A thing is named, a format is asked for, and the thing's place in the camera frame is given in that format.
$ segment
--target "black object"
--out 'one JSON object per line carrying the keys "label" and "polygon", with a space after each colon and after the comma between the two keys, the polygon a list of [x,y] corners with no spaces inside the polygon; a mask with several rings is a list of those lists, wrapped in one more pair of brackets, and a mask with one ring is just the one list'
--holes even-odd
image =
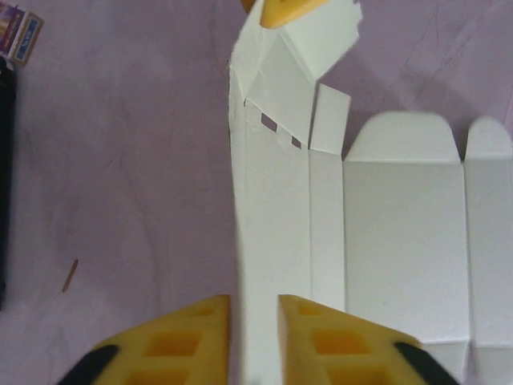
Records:
{"label": "black object", "polygon": [[0,309],[6,292],[15,105],[16,75],[0,58]]}
{"label": "black object", "polygon": [[116,345],[87,353],[57,385],[92,385],[118,353]]}
{"label": "black object", "polygon": [[458,385],[427,351],[406,342],[396,342],[394,346],[427,385]]}

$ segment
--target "yellow object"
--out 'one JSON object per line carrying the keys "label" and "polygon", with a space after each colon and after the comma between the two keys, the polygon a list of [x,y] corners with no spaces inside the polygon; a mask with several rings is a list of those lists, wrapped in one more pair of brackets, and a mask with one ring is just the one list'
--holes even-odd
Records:
{"label": "yellow object", "polygon": [[415,338],[293,295],[278,302],[284,385],[424,384],[394,348]]}
{"label": "yellow object", "polygon": [[308,14],[327,0],[265,0],[260,25],[278,28]]}
{"label": "yellow object", "polygon": [[120,350],[94,385],[227,384],[229,314],[218,295],[101,342]]}

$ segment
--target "white cardboard box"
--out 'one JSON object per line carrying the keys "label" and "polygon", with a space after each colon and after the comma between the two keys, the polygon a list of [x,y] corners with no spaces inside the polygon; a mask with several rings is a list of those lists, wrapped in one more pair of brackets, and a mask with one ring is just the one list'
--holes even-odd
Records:
{"label": "white cardboard box", "polygon": [[[476,123],[463,167],[442,118],[388,112],[342,162],[349,96],[318,80],[356,42],[360,6],[330,0],[266,30],[262,5],[230,63],[240,383],[281,383],[278,294],[410,333],[458,379],[473,337],[488,383],[511,383],[513,158],[503,128]],[[483,134],[489,126],[495,134]]]}

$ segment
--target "square hole in foam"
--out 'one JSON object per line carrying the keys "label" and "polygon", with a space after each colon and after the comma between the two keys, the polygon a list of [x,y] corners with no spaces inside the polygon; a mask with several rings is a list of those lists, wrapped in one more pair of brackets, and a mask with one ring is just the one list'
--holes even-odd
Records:
{"label": "square hole in foam", "polygon": [[200,345],[201,332],[173,331],[157,334],[144,354],[147,357],[192,356]]}
{"label": "square hole in foam", "polygon": [[370,353],[363,337],[352,330],[314,330],[312,340],[319,355],[366,355]]}

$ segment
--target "small wooden stick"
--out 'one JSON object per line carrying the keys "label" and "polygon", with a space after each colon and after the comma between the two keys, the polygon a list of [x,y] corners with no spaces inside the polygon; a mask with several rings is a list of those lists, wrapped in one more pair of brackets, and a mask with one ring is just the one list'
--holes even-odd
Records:
{"label": "small wooden stick", "polygon": [[64,282],[63,293],[66,292],[68,286],[70,285],[71,279],[73,278],[73,274],[75,274],[75,270],[77,270],[78,264],[79,264],[79,260],[75,259],[75,261],[73,262],[73,265],[71,266],[70,273],[67,275],[66,281]]}

